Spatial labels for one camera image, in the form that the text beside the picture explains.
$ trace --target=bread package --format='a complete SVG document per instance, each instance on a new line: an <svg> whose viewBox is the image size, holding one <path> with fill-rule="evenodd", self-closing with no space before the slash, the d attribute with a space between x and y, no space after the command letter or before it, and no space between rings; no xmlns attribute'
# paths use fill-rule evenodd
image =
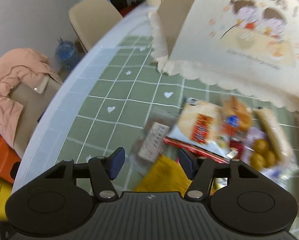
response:
<svg viewBox="0 0 299 240"><path fill-rule="evenodd" d="M223 156L215 140L221 124L220 107L187 98L181 115L167 137Z"/></svg>
<svg viewBox="0 0 299 240"><path fill-rule="evenodd" d="M278 164L287 167L293 158L293 149L279 125L277 118L271 109L254 109L264 132L266 132L274 153L278 158Z"/></svg>
<svg viewBox="0 0 299 240"><path fill-rule="evenodd" d="M252 125L251 110L235 96L230 96L223 102L223 115L225 120L236 116L238 119L237 129L240 132L247 132Z"/></svg>

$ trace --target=yellow package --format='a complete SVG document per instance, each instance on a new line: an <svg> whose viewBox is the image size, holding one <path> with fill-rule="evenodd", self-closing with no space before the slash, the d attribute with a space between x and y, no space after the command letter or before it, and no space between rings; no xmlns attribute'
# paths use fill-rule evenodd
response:
<svg viewBox="0 0 299 240"><path fill-rule="evenodd" d="M161 155L150 171L134 189L136 192L172 192L179 191L184 197L191 180L187 179L182 167L170 158Z"/></svg>

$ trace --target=green tablecloth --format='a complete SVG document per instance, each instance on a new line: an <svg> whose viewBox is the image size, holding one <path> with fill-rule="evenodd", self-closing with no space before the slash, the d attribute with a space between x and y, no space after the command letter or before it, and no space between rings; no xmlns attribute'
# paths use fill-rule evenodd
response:
<svg viewBox="0 0 299 240"><path fill-rule="evenodd" d="M299 159L297 126L293 113L276 108L270 102L240 95L236 90L208 86L199 80L185 80L180 75L160 74L156 66L151 65L151 42L151 37L139 36L128 36L123 40L117 55L106 67L78 112L57 162L74 159L77 163L84 163L91 157L109 156L117 147L124 147L129 155L153 107L179 113L185 96L221 105L221 95L228 93L237 95L251 108L264 106L273 109ZM172 146L166 150L171 158L176 157L176 152L177 149ZM141 179L142 176L127 160L113 184L119 192L133 190ZM78 185L91 193L88 179L80 179ZM299 174L289 181L288 190L299 202ZM299 218L292 227L296 228L299 228Z"/></svg>

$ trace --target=table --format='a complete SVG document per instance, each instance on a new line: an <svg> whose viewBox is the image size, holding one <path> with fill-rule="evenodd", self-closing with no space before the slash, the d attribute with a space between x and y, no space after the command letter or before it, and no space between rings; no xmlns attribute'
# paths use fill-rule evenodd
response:
<svg viewBox="0 0 299 240"><path fill-rule="evenodd" d="M113 184L118 192L133 190L142 176L129 162L131 145L154 107L178 113L184 96L220 104L221 94L229 93L240 96L250 107L272 108L299 159L295 118L285 109L240 95L236 90L226 91L156 71L150 57L147 12L151 9L145 5L136 8L94 46L68 77L35 130L13 192L56 162L86 162L90 157L108 156L118 146L125 147L127 157ZM175 158L176 152L168 147L166 154ZM78 180L78 186L91 193L88 179ZM299 202L299 174L290 180L288 190ZM291 231L299 238L299 218Z"/></svg>

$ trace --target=snack package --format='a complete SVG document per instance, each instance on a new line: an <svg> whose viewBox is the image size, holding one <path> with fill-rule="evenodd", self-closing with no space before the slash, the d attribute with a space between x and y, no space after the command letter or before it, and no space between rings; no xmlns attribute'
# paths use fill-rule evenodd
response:
<svg viewBox="0 0 299 240"><path fill-rule="evenodd" d="M256 127L251 127L248 130L245 149L240 160L251 165L276 184L286 188L286 181L295 172L299 171L296 157L292 152L291 160L288 164L280 163L277 161L277 158L271 159L274 155L271 149L272 144L268 134Z"/></svg>
<svg viewBox="0 0 299 240"><path fill-rule="evenodd" d="M283 129L278 124L275 114L267 108L254 109L253 111L256 113L264 132L268 136L278 164L288 167L294 157L293 150Z"/></svg>
<svg viewBox="0 0 299 240"><path fill-rule="evenodd" d="M167 137L226 158L226 153L216 143L220 125L219 106L196 98L186 98L181 115Z"/></svg>
<svg viewBox="0 0 299 240"><path fill-rule="evenodd" d="M222 113L225 124L233 127L235 131L247 132L252 125L251 111L235 96L224 100Z"/></svg>
<svg viewBox="0 0 299 240"><path fill-rule="evenodd" d="M160 155L148 174L134 189L136 192L173 192L179 191L184 197L192 183L187 179L182 167L170 158Z"/></svg>
<svg viewBox="0 0 299 240"><path fill-rule="evenodd" d="M150 112L146 125L131 148L129 160L135 169L145 176L157 157L166 149L163 141L166 133L176 121L178 115L168 113L157 107Z"/></svg>

